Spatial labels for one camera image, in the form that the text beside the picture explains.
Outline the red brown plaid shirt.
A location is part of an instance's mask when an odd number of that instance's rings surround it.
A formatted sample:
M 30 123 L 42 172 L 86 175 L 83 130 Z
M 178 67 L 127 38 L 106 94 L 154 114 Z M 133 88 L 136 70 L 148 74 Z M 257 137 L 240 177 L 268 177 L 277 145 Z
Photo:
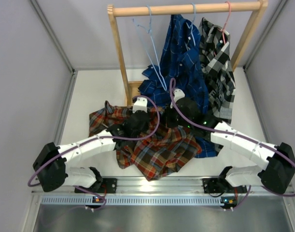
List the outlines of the red brown plaid shirt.
M 157 125 L 157 112 L 163 113 L 164 109 L 148 107 L 150 126 L 141 136 L 144 137 L 157 128 L 155 134 L 145 140 L 131 141 L 116 151 L 116 160 L 121 169 L 135 165 L 148 181 L 178 172 L 202 152 L 190 130 Z M 106 101 L 102 109 L 89 115 L 89 136 L 99 133 L 105 127 L 122 123 L 130 118 L 131 113 L 131 108 L 112 106 Z

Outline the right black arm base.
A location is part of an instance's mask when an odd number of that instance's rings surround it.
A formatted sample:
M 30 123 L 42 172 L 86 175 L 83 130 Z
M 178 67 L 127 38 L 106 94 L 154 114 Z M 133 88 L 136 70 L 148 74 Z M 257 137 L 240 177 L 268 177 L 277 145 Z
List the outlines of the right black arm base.
M 242 200 L 239 202 L 239 194 L 248 194 L 249 191 L 246 186 L 233 187 L 225 179 L 232 168 L 232 166 L 225 167 L 219 176 L 202 179 L 204 193 L 213 198 L 221 198 L 221 202 L 224 204 L 221 208 L 224 211 L 233 211 L 242 202 Z

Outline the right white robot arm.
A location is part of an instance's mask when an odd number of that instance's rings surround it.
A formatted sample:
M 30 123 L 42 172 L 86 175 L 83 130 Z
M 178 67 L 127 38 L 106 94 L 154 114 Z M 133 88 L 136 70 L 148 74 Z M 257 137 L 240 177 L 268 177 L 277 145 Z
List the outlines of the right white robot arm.
M 217 180 L 221 191 L 228 192 L 234 187 L 252 185 L 262 186 L 276 195 L 285 195 L 295 175 L 295 157 L 290 145 L 273 145 L 246 136 L 225 121 L 202 114 L 196 103 L 186 97 L 165 108 L 164 120 L 169 128 L 188 128 L 193 135 L 255 163 L 254 166 L 225 167 Z

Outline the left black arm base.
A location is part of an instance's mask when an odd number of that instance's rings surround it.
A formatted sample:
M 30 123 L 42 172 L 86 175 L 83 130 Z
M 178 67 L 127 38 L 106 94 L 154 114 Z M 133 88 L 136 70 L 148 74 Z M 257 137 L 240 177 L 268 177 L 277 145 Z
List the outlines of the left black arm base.
M 82 186 L 79 186 L 79 188 L 82 188 L 84 190 L 88 190 L 92 193 L 97 193 L 101 194 L 103 193 L 103 197 L 106 197 L 107 193 L 116 193 L 116 188 L 117 188 L 117 178 L 103 178 L 100 175 L 100 172 L 94 168 L 90 167 L 92 172 L 96 176 L 96 182 L 90 187 L 90 188 L 84 188 Z M 74 189 L 75 193 L 85 193 L 84 191 L 81 191 L 77 188 Z M 93 203 L 103 203 L 103 199 L 99 199 L 98 197 L 94 196 L 93 197 Z M 100 208 L 101 205 L 86 205 L 87 208 L 91 209 L 92 211 L 94 209 Z

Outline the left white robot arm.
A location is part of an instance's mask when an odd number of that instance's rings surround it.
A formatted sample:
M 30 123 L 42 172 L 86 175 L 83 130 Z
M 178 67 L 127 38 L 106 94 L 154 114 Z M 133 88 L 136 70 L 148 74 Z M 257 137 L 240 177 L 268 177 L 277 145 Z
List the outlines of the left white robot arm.
M 95 167 L 77 167 L 77 164 L 127 146 L 148 130 L 149 120 L 147 110 L 137 110 L 122 123 L 114 124 L 90 138 L 68 145 L 46 144 L 33 163 L 43 191 L 51 192 L 61 186 L 78 186 L 79 192 L 100 191 L 103 178 L 99 171 Z

